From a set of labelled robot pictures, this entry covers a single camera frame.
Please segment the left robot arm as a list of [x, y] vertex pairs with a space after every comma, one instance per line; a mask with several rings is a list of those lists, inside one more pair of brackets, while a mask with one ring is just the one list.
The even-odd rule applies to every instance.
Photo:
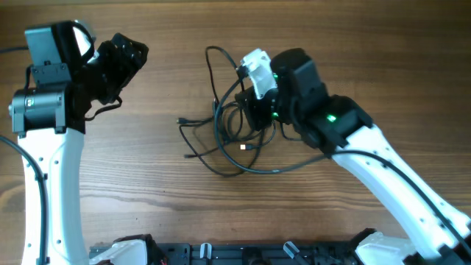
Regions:
[[25, 31], [32, 64], [9, 106], [13, 148], [25, 182], [24, 264], [89, 264], [82, 234], [79, 168], [85, 125], [121, 107], [121, 91], [144, 66], [148, 47], [117, 33], [96, 44], [78, 21]]

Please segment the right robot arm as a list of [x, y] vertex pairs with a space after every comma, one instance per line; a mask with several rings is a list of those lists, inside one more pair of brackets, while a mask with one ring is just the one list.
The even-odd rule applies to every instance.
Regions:
[[361, 264], [468, 264], [470, 218], [442, 199], [393, 149], [351, 98], [331, 95], [303, 49], [275, 57], [255, 49], [239, 73], [252, 86], [236, 95], [250, 127], [290, 124], [301, 140], [359, 179], [406, 232], [366, 229], [353, 239]]

